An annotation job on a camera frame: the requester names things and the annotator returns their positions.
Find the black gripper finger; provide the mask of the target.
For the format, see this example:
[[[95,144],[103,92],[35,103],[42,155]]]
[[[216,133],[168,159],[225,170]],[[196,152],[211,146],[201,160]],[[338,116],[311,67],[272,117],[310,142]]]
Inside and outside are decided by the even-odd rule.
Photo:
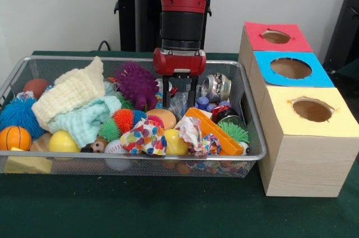
[[[196,103],[197,76],[191,76],[190,90],[187,97],[187,106],[193,107]]]
[[[169,77],[163,76],[163,107],[168,108],[171,102],[171,91],[169,90]]]

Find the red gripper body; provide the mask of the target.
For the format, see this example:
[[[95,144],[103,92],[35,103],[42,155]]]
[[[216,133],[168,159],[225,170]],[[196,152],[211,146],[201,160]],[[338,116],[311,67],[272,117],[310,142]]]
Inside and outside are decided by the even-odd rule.
[[[176,51],[155,48],[153,64],[156,73],[162,76],[174,76],[175,74],[200,76],[206,66],[206,53],[203,50]]]

